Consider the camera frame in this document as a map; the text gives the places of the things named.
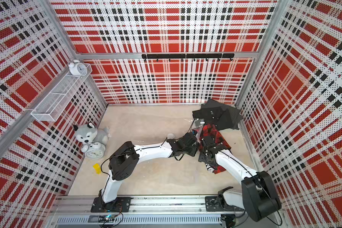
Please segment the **black cable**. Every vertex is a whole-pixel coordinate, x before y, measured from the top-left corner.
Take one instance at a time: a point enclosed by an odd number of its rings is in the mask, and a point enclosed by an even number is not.
[[[228,154],[224,153],[224,155],[226,155],[229,158],[232,158],[235,162],[237,162],[240,166],[242,166],[250,175],[251,177],[253,177],[253,175],[246,169],[246,167],[244,167],[241,163],[239,163],[236,159],[234,159],[233,157],[229,156]],[[265,194],[268,196],[268,198],[270,199],[271,203],[275,206],[274,202],[272,201],[271,197],[269,196],[269,194],[267,193],[267,191],[262,187],[261,183],[259,183],[261,186],[261,189],[265,192]],[[276,226],[281,226],[283,224],[283,220],[281,218],[281,215],[279,213],[279,210],[275,207],[276,212],[278,213],[279,217],[280,217],[280,224],[275,223],[274,221],[272,221],[269,217],[266,216],[266,218],[268,218],[272,223],[274,223]]]
[[[160,146],[152,146],[152,147],[146,147],[146,148],[139,148],[139,149],[136,149],[136,151],[142,150],[142,149],[156,148],[156,147],[160,147]]]
[[[165,138],[165,140],[163,141],[163,143],[160,146],[162,146],[166,142],[166,140],[167,140],[167,137]]]
[[[120,222],[118,222],[118,224],[116,224],[116,225],[113,225],[112,227],[117,226],[117,225],[119,225],[121,222],[123,222],[124,215],[123,215],[122,212],[116,211],[116,210],[109,210],[109,211],[111,211],[111,212],[119,212],[119,213],[122,215],[122,219],[120,220]]]
[[[118,224],[115,224],[115,225],[112,225],[112,227],[114,227],[114,226],[117,226],[117,225],[119,225],[121,222],[123,222],[123,219],[124,219],[124,215],[123,215],[123,213],[122,212],[120,212],[120,211],[116,211],[116,210],[108,210],[108,211],[110,211],[110,212],[118,212],[119,214],[121,214],[122,215],[122,219],[120,220],[120,222],[118,222]],[[109,221],[105,221],[101,226],[100,226],[100,228],[103,228],[104,227],[104,225],[105,225],[105,223],[107,223],[107,222],[109,222]]]
[[[247,221],[247,219],[248,219],[248,214],[247,214],[247,217],[246,217],[246,219],[243,221],[243,222],[241,222],[240,224],[238,224],[238,225],[236,225],[236,226],[234,226],[234,227],[237,227],[237,226],[240,226],[240,225],[242,225],[244,222],[246,222]]]
[[[102,171],[102,165],[103,165],[107,160],[109,160],[109,159],[110,159],[110,157],[109,157],[108,159],[106,159],[105,161],[103,161],[103,163],[101,163],[100,170],[101,170],[102,173],[105,173],[106,175],[108,175],[108,176],[110,177],[109,173],[106,173],[106,172]]]
[[[190,125],[189,130],[187,130],[187,132],[189,132],[191,130],[192,124]]]
[[[139,148],[139,149],[137,149],[137,150],[160,147],[160,146],[162,146],[162,145],[166,142],[166,140],[167,140],[167,137],[166,137],[166,139],[163,141],[163,143],[162,143],[161,145],[159,145],[159,146],[146,147],[146,148]],[[103,165],[107,160],[109,160],[109,162],[110,162],[111,159],[113,159],[113,158],[115,158],[115,157],[123,156],[123,155],[125,155],[125,154],[127,154],[127,153],[128,153],[128,152],[122,153],[122,154],[119,154],[119,155],[115,155],[115,156],[112,156],[112,157],[109,157],[108,159],[106,159],[105,161],[103,161],[103,163],[101,163],[101,166],[100,166],[101,172],[102,172],[102,173],[105,173],[106,175],[109,176],[108,180],[106,181],[106,184],[105,184],[105,187],[104,187],[104,191],[103,191],[103,193],[101,194],[101,198],[102,198],[102,196],[103,196],[103,194],[104,194],[104,192],[105,192],[106,185],[108,184],[108,181],[109,181],[109,179],[110,179],[109,173],[106,173],[106,172],[102,171],[102,165]]]
[[[238,225],[233,226],[233,228],[234,228],[234,227],[237,227],[237,226],[240,226],[240,225],[242,225],[243,223],[245,223],[245,222],[247,221],[248,217],[249,217],[249,215],[247,214],[246,219],[245,219],[243,222],[239,223]]]
[[[182,154],[180,159],[177,159],[176,156],[174,158],[176,159],[176,161],[180,161],[184,157],[184,155],[185,154]]]
[[[244,212],[243,212],[243,214],[241,215],[241,216],[236,216],[236,208],[234,208],[234,216],[236,217],[236,218],[242,218],[243,216],[244,216],[244,214],[246,214],[246,210],[244,210]]]

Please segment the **yellow cup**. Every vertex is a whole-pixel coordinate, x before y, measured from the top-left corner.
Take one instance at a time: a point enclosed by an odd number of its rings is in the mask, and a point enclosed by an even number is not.
[[[100,168],[100,165],[98,163],[96,163],[95,165],[93,165],[95,171],[97,174],[100,174],[101,173],[101,168]]]

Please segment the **gray plush dog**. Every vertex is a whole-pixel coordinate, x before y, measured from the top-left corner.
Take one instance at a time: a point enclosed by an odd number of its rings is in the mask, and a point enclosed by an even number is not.
[[[81,126],[74,125],[75,137],[82,142],[81,152],[85,153],[89,146],[87,143],[100,142],[106,146],[108,143],[108,129],[97,129],[93,123],[84,124]]]

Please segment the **red plaid pattern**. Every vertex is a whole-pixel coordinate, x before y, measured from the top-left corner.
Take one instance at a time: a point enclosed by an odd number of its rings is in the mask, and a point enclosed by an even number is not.
[[[70,55],[37,2],[0,2],[0,136]]]
[[[87,60],[92,77],[109,104],[233,104],[252,59]]]
[[[64,70],[69,54],[36,1],[0,1],[0,136]],[[83,84],[55,123],[33,121],[0,158],[0,227],[42,227],[83,155],[72,124],[104,108]]]
[[[342,227],[342,1],[291,1],[242,104],[295,227]]]
[[[204,138],[205,136],[210,136],[214,139],[216,144],[219,143],[223,143],[223,145],[230,150],[231,147],[230,145],[227,143],[227,141],[223,138],[223,136],[219,133],[219,131],[217,130],[217,128],[215,127],[215,125],[213,124],[207,124],[203,127],[203,130],[201,131],[200,134],[200,140],[202,138]],[[199,151],[203,150],[203,146],[201,144],[199,144]],[[220,172],[225,171],[225,168],[223,168],[222,166],[210,166],[211,168],[213,168],[213,173],[217,174]]]
[[[277,1],[50,0],[79,53],[257,51]]]

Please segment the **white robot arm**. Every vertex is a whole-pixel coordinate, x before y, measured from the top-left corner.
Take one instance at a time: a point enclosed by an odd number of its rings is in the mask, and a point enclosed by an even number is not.
[[[171,145],[168,142],[146,146],[134,145],[134,151],[139,155],[137,164],[154,158],[168,158],[173,152]],[[108,180],[106,181],[104,189],[101,190],[104,203],[109,203],[117,198],[120,185],[124,181],[114,180],[112,177],[112,170],[109,170]]]
[[[204,137],[201,155],[208,164],[220,165],[225,168],[242,186],[242,191],[231,188],[223,192],[221,201],[226,207],[235,205],[245,209],[248,215],[259,221],[269,214],[281,209],[281,202],[276,193],[271,177],[265,172],[246,166],[226,149],[223,144],[214,143],[214,139]],[[100,191],[104,208],[116,202],[117,192],[122,182],[132,174],[134,167],[154,158],[168,158],[188,154],[192,157],[198,148],[196,137],[191,133],[185,134],[177,141],[165,140],[163,143],[146,146],[133,145],[125,142],[109,158],[109,178],[104,189]]]

